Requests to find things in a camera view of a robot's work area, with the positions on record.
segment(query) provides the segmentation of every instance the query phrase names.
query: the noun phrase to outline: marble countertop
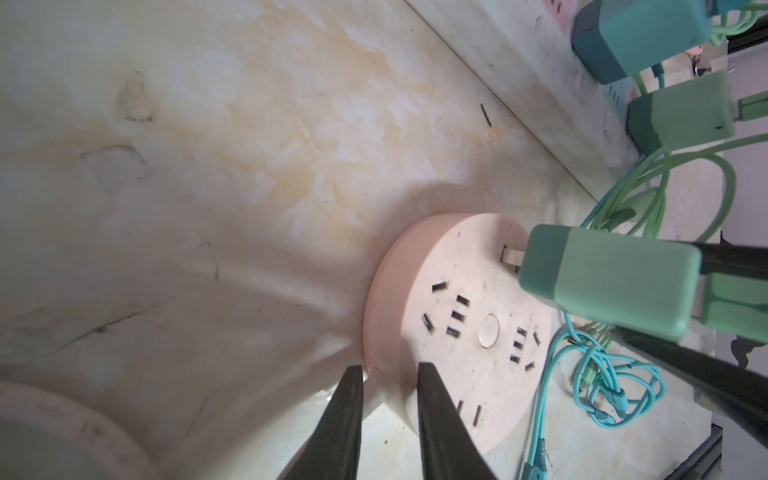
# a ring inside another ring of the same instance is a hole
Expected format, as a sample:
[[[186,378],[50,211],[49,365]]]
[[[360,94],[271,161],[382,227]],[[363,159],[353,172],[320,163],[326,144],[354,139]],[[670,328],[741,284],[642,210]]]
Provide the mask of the marble countertop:
[[[362,362],[370,281],[417,220],[578,225],[594,205],[403,0],[316,3],[0,6],[0,378],[105,414],[168,478],[277,476]],[[687,169],[668,238],[719,202],[717,169]],[[552,393],[553,478],[685,459],[709,412],[667,379],[622,432]],[[488,454],[499,478],[526,428]],[[420,468],[379,408],[361,478]]]

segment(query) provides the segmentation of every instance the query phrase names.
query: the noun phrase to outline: pink round power strip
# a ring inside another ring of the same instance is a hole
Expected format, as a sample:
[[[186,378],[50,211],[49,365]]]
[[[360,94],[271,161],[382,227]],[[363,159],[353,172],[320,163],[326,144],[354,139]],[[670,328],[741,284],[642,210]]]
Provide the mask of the pink round power strip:
[[[523,292],[504,247],[525,250],[528,233],[497,214],[443,214],[409,228],[371,285],[363,321],[369,372],[378,369],[389,406],[418,431],[419,362],[440,372],[480,452],[515,427],[544,366],[551,308]]]

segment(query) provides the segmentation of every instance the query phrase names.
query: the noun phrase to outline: green charger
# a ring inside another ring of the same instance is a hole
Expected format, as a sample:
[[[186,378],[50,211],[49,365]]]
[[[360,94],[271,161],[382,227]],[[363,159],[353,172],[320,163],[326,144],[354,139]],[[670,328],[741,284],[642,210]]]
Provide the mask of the green charger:
[[[695,310],[704,325],[768,342],[768,281],[701,276],[692,244],[537,225],[525,254],[502,261],[520,266],[523,290],[585,319],[676,342]]]
[[[717,71],[635,98],[627,127],[637,147],[650,155],[659,148],[678,150],[725,140],[736,121],[768,116],[768,91],[730,100],[728,74]]]

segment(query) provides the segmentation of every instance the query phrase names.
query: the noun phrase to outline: round button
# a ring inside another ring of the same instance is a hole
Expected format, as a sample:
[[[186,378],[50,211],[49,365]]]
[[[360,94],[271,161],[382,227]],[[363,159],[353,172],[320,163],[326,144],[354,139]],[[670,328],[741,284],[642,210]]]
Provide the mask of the round button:
[[[480,339],[480,345],[482,345],[484,349],[489,349],[496,343],[496,340],[498,339],[498,330],[498,318],[496,318],[496,315],[487,315],[480,322],[478,338]]]

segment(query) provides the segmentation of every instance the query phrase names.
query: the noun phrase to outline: cable connector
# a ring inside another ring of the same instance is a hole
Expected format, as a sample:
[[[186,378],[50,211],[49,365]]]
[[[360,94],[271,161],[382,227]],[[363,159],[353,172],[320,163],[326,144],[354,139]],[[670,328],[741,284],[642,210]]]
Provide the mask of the cable connector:
[[[607,412],[603,412],[602,410],[595,409],[592,415],[594,415],[594,417],[600,420],[601,422],[604,422],[610,425],[613,425],[614,423],[616,423],[616,419],[614,417],[609,415]]]
[[[629,399],[627,398],[627,393],[624,389],[621,389],[619,392],[614,392],[613,390],[603,388],[603,395],[605,395],[605,399],[608,403],[614,407],[619,418],[622,420],[626,419],[627,411],[629,410]]]
[[[523,476],[520,480],[547,480],[547,452],[544,439],[539,439],[536,445],[536,455],[533,465],[526,462],[523,465]]]

